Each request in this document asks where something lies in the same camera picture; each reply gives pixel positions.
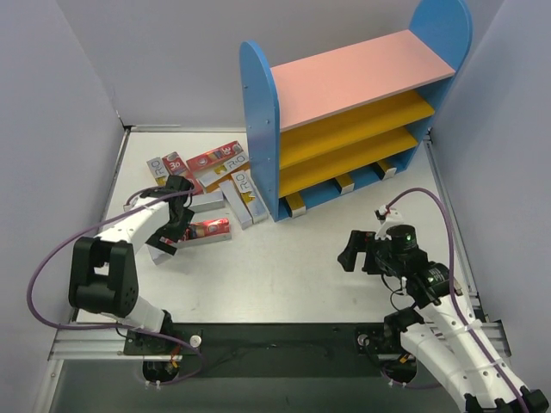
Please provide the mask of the silver RO toothpaste box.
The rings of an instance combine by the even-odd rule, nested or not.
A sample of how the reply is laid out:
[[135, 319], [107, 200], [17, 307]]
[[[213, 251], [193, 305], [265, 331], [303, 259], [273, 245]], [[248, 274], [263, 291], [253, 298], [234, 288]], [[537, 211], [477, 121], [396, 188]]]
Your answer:
[[342, 174], [335, 177], [337, 189], [341, 195], [352, 192], [355, 188], [355, 183], [349, 174]]

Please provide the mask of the silver RO box table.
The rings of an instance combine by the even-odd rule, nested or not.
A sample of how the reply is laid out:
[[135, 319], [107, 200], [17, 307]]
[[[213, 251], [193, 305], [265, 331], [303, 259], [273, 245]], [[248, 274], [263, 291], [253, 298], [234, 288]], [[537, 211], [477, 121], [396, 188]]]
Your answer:
[[393, 178], [396, 171], [397, 168], [386, 159], [382, 159], [375, 163], [375, 172], [382, 181]]

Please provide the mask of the black toothpaste box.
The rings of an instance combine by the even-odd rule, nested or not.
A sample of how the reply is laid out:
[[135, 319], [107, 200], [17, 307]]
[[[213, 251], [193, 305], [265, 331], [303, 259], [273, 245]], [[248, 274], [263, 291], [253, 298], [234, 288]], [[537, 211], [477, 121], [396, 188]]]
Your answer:
[[287, 195], [285, 197], [289, 214], [294, 219], [306, 213], [306, 204], [299, 192]]

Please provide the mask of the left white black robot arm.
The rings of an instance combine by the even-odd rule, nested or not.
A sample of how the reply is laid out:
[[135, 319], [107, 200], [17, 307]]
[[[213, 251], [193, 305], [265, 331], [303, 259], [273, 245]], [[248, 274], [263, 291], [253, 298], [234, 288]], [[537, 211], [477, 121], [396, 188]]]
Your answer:
[[132, 195], [116, 222], [73, 246], [68, 299], [72, 307], [111, 317], [144, 330], [154, 353], [168, 352], [175, 342], [171, 315], [139, 295], [135, 254], [144, 245], [173, 256], [167, 244], [180, 240], [194, 212], [187, 206], [195, 189], [183, 176]]

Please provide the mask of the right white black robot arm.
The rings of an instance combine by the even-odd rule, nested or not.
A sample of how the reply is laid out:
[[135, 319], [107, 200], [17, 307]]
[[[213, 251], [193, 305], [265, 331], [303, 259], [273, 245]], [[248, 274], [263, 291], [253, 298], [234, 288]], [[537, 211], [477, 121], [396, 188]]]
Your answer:
[[373, 231], [352, 231], [337, 258], [344, 271], [354, 270], [360, 253], [365, 255], [364, 273], [403, 280], [413, 300], [384, 318], [384, 345], [423, 364], [461, 411], [549, 409], [543, 392], [526, 386], [499, 355], [451, 281], [449, 268], [418, 247], [413, 226], [392, 226], [383, 238]]

